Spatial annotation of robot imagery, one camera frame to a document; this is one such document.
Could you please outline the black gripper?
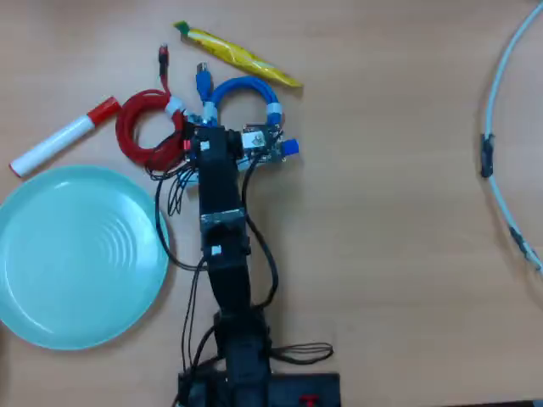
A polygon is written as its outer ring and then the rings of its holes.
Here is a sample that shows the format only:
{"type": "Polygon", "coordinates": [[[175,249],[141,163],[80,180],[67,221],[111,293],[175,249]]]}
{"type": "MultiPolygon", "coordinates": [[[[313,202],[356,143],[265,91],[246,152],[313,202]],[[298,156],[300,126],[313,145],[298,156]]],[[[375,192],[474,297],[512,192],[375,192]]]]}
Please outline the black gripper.
{"type": "Polygon", "coordinates": [[[190,143],[188,158],[197,170],[216,163],[236,164],[244,156],[241,133],[224,126],[190,125],[185,137],[190,143]]]}

